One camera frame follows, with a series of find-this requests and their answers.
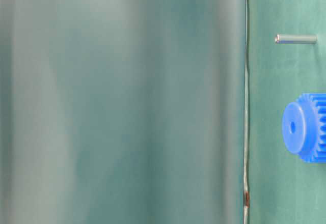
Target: gear teeth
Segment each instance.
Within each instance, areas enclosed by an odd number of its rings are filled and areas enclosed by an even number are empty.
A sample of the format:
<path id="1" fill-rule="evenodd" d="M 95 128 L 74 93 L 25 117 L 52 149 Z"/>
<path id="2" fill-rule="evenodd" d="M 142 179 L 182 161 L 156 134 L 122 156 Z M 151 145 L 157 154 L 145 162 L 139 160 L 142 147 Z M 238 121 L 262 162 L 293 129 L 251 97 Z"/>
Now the gear teeth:
<path id="1" fill-rule="evenodd" d="M 310 160 L 310 156 L 309 155 L 305 155 L 305 156 L 302 156 L 300 157 L 304 162 L 311 162 Z"/>
<path id="2" fill-rule="evenodd" d="M 312 93 L 302 98 L 312 101 L 314 111 L 317 113 L 317 142 L 313 147 L 309 162 L 326 162 L 326 94 Z"/>
<path id="3" fill-rule="evenodd" d="M 303 102 L 305 100 L 309 99 L 309 94 L 303 93 L 300 97 L 298 97 L 297 102 Z"/>

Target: blue plastic gear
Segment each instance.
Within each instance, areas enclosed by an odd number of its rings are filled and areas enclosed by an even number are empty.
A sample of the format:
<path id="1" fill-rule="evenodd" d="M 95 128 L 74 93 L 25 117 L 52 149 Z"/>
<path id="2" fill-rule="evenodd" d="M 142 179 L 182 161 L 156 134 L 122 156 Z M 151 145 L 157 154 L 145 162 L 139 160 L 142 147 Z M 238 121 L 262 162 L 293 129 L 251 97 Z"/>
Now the blue plastic gear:
<path id="1" fill-rule="evenodd" d="M 288 150 L 304 162 L 326 162 L 326 94 L 303 93 L 288 104 L 282 132 Z"/>

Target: metal rod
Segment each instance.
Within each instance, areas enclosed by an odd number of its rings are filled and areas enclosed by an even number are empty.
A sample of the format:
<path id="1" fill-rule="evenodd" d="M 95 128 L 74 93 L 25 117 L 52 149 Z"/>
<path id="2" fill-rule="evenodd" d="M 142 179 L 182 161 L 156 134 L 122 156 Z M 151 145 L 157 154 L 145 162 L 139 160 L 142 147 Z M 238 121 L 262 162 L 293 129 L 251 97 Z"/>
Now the metal rod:
<path id="1" fill-rule="evenodd" d="M 315 44 L 317 42 L 316 35 L 284 35 L 277 34 L 275 43 L 292 43 L 292 44 Z"/>

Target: gear center hole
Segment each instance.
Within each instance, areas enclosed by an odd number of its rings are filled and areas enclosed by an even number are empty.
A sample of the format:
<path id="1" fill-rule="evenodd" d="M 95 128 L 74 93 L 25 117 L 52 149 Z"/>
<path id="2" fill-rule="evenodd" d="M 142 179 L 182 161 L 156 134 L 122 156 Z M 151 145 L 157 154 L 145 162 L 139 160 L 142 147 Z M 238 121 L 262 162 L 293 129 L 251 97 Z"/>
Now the gear center hole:
<path id="1" fill-rule="evenodd" d="M 291 122 L 291 124 L 290 124 L 290 132 L 291 132 L 292 134 L 295 133 L 295 123 L 294 123 L 294 122 Z"/>

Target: green cloth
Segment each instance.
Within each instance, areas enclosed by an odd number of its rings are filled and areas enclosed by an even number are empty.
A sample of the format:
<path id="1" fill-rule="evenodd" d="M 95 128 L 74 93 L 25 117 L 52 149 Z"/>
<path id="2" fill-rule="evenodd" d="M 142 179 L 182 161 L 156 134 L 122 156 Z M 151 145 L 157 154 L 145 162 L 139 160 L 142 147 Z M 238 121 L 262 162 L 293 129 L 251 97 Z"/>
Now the green cloth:
<path id="1" fill-rule="evenodd" d="M 250 223 L 325 223 L 326 165 L 287 151 L 282 114 L 301 93 L 326 92 L 326 0 L 249 0 Z M 317 34 L 316 45 L 275 44 Z"/>
<path id="2" fill-rule="evenodd" d="M 241 223 L 245 0 L 0 10 L 1 223 Z"/>

